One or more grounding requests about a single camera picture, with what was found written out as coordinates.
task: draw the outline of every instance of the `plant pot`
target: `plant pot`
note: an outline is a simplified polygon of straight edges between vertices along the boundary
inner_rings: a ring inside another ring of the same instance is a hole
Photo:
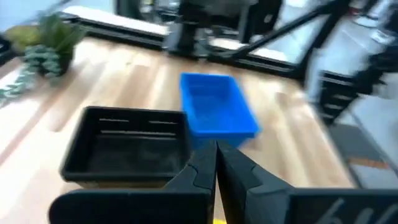
[[[187,131],[180,112],[87,107],[61,176],[85,188],[161,187],[191,156]]]
[[[59,55],[60,56],[59,63],[60,63],[60,67],[61,67],[60,76],[64,75],[68,71],[69,66],[70,66],[70,64],[71,64],[71,62],[73,60],[74,52],[75,52],[75,49],[73,49],[71,53],[60,54]],[[18,56],[20,56],[22,61],[25,61],[23,54],[18,54]],[[47,69],[45,69],[43,66],[40,65],[40,67],[39,67],[39,75],[40,76],[44,76],[44,74],[46,74],[47,72],[49,72],[49,71]]]

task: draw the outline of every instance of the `blue bin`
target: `blue bin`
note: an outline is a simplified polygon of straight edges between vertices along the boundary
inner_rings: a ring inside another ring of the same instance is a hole
[[[238,147],[259,131],[234,78],[182,73],[180,87],[196,148],[209,139],[222,139]]]

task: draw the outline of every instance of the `potted plant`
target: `potted plant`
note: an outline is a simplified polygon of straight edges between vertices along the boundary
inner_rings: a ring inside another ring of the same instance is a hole
[[[58,14],[41,16],[38,24],[11,27],[4,33],[24,66],[15,82],[0,88],[0,107],[34,87],[36,75],[56,83],[67,72],[85,31]]]

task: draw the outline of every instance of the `wooden table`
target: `wooden table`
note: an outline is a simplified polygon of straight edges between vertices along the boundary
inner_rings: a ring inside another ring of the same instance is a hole
[[[2,66],[0,85],[10,83],[20,65],[15,58]],[[58,168],[85,106],[180,110],[181,72],[237,79],[262,126],[241,150],[263,168],[296,187],[354,187],[325,127],[293,81],[86,38],[58,87],[39,80],[34,91],[0,109],[0,223],[47,223],[52,200],[79,188],[65,183]],[[224,219],[219,192],[215,218]]]

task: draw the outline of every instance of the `gray floor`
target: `gray floor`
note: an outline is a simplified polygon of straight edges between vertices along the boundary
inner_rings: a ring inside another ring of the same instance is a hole
[[[0,32],[7,28],[20,24],[37,15],[40,10],[45,10],[59,0],[12,0],[0,1]],[[113,12],[112,0],[72,0],[67,6],[81,5]],[[283,26],[287,22],[304,14],[305,7],[284,6],[277,26]],[[305,51],[308,42],[320,28],[325,18],[319,18],[300,29],[297,29],[270,43],[267,48],[285,53],[291,62],[298,62]],[[309,98],[313,98],[317,92],[317,78],[320,70],[329,70],[350,75],[358,69],[363,58],[370,52],[381,49],[380,45],[373,42],[370,37],[371,30],[353,24],[349,19],[343,19],[329,39],[324,50],[317,52],[312,58],[308,83]],[[387,82],[391,83],[392,90],[398,87],[398,77],[390,75]],[[352,119],[359,119],[361,125],[368,130],[374,140],[381,146],[391,161],[398,166],[398,92],[391,94],[391,100],[378,96],[365,96],[359,100],[349,113],[342,117],[342,123],[358,125]],[[355,166],[353,168],[359,175],[360,181],[368,188],[397,188],[398,179],[391,172],[375,168]]]

